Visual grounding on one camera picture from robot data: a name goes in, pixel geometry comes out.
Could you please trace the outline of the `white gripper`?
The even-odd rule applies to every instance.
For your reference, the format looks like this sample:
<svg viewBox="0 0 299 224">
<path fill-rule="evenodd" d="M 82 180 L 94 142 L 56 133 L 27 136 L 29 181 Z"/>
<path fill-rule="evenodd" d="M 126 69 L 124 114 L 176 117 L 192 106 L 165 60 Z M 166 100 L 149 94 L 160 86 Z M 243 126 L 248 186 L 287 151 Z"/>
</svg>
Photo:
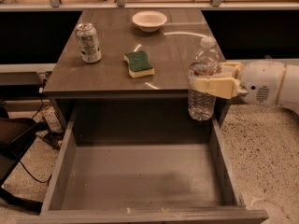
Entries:
<svg viewBox="0 0 299 224">
<path fill-rule="evenodd" d="M 244 67 L 240 62 L 225 62 L 221 63 L 219 77 L 193 77 L 190 84 L 196 91 L 223 99 L 239 94 L 249 105 L 275 105 L 285 72 L 284 63 L 270 60 L 247 63 Z"/>
</svg>

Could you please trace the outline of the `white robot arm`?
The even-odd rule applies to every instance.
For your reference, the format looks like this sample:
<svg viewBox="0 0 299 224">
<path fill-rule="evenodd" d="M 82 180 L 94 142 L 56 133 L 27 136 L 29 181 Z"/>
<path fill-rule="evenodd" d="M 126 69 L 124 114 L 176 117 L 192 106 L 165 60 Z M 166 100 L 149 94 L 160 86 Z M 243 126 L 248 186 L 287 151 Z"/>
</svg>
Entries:
<svg viewBox="0 0 299 224">
<path fill-rule="evenodd" d="M 189 68 L 195 91 L 223 99 L 239 97 L 249 105 L 277 106 L 299 113 L 299 65 L 276 60 L 225 62 L 217 68 L 194 63 Z"/>
</svg>

